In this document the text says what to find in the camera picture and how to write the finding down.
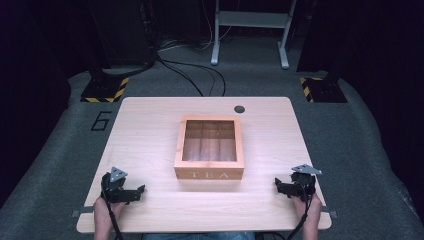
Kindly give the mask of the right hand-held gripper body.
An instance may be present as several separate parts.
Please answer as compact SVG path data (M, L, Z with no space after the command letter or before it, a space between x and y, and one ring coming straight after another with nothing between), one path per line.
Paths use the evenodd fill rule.
M288 193L289 197L296 196L302 202L306 202L316 192L316 176L323 172L308 164L302 164L292 168L290 175L292 180L292 189Z

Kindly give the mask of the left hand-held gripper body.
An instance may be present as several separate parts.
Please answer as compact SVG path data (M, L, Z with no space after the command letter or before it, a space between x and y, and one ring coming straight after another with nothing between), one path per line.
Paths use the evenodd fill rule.
M116 167L112 167L110 172L106 172L101 181L101 197L111 203L111 199L118 195L132 195L123 189L127 173Z

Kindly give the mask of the wooden tea box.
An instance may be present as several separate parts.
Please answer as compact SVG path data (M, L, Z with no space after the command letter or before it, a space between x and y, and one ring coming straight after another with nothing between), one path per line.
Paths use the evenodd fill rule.
M178 179L241 180L245 169L240 118L181 118L174 161Z

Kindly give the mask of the person's right hand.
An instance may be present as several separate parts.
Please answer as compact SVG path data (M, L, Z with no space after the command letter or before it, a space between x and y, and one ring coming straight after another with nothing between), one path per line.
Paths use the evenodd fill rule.
M307 214L307 220L319 220L322 211L322 202L317 194L314 194L308 203L303 202L299 197L292 196L291 200L295 206L297 217L301 219L304 214Z

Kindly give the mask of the person's left hand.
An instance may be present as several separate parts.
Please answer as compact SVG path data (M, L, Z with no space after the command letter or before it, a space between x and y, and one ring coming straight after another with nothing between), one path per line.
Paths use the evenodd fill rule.
M125 206L125 203L112 203L110 206L107 206L105 200L98 197L93 204L94 218L97 220L105 220L110 217L109 211L112 211L114 216L119 218Z

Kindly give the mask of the black hazard-striped stand base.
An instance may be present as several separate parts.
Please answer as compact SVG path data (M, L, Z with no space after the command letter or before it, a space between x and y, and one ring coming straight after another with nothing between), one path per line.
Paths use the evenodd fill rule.
M81 94L81 102L117 102L124 93L129 78L125 75L108 74L102 69L90 71L90 81Z
M306 100L310 103L346 103L339 78L328 73L325 77L301 77L300 83Z

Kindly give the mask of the black cabinet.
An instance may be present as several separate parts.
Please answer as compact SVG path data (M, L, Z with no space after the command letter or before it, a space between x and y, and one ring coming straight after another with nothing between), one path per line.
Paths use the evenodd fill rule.
M111 66L150 68L157 55L152 0L87 0Z

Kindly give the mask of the grey metal stand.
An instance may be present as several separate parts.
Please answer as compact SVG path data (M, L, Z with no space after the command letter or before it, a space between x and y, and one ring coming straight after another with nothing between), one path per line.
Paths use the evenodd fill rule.
M221 10L220 0L215 0L214 44L210 63L215 66L219 62L221 43L220 28L222 26L274 28L283 30L282 38L277 43L277 47L281 67L287 70L289 68L289 61L287 57L286 42L288 40L297 0L289 0L289 3L290 5L287 13L240 12Z

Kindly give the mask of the grey table bracket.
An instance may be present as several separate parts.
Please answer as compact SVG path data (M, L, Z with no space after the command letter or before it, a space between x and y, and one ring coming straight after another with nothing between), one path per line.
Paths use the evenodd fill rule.
M328 213L331 218L339 218L339 214L336 210L332 210L328 206L323 206L322 212Z
M79 216L81 214L85 214L85 213L93 213L93 206L84 206L81 207L80 209L77 210L73 210L70 214L70 217L72 218L79 218Z

